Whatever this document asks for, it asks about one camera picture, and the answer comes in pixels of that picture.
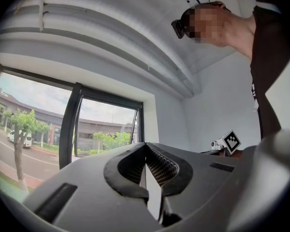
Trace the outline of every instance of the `building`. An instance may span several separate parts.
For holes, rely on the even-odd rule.
[[[28,113],[34,110],[35,117],[40,122],[45,122],[50,126],[48,136],[43,138],[45,143],[50,145],[59,145],[60,130],[62,124],[63,115],[52,113],[46,110],[42,110],[27,104],[21,103],[12,95],[4,93],[0,88],[0,105],[2,106],[0,110],[0,123],[7,128],[13,129],[11,123],[11,118],[4,118],[3,113],[6,109],[9,109],[13,114],[17,112],[19,108],[20,111],[26,111]],[[77,147],[82,150],[96,149],[98,148],[99,141],[93,139],[93,134],[96,132],[102,132],[104,134],[116,134],[116,132],[128,132],[131,133],[132,124],[116,124],[116,123],[106,123],[94,120],[79,119],[78,121],[78,138]],[[39,142],[41,140],[41,133],[36,132],[32,135],[34,141]],[[137,139],[137,128],[135,126],[133,133],[133,140]]]

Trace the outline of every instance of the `black t-shirt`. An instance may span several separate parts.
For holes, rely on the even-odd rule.
[[[265,93],[290,60],[290,36],[280,13],[256,6],[251,75],[259,103],[261,138],[281,129]]]

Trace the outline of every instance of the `white device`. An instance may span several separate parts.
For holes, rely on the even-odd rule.
[[[241,142],[235,135],[234,131],[231,130],[218,140],[212,142],[212,150],[222,150],[223,148],[227,148],[228,153],[232,155],[240,145]]]

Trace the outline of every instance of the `glass pane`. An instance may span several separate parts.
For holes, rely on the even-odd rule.
[[[83,99],[77,128],[77,156],[95,155],[130,144],[134,110]],[[137,142],[137,125],[133,139]]]
[[[60,129],[70,94],[68,90],[2,74],[0,189],[7,195],[23,201],[59,171]],[[16,126],[20,137],[23,132],[21,141],[15,138]],[[21,160],[15,160],[15,151]]]

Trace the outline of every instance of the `tree trunk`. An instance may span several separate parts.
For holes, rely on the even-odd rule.
[[[6,120],[5,120],[4,132],[6,132],[7,126],[8,126],[8,117],[7,117]]]
[[[43,148],[44,133],[41,134],[41,148]]]
[[[25,137],[23,134],[24,133],[21,131],[21,134],[19,135],[18,126],[15,126],[15,130],[14,130],[14,159],[15,159],[15,165],[16,165],[18,185],[22,190],[24,190],[26,193],[28,193],[28,187],[26,185],[26,180],[24,177],[23,166],[22,166],[22,148],[23,148],[25,138],[28,135],[28,132],[26,133]]]

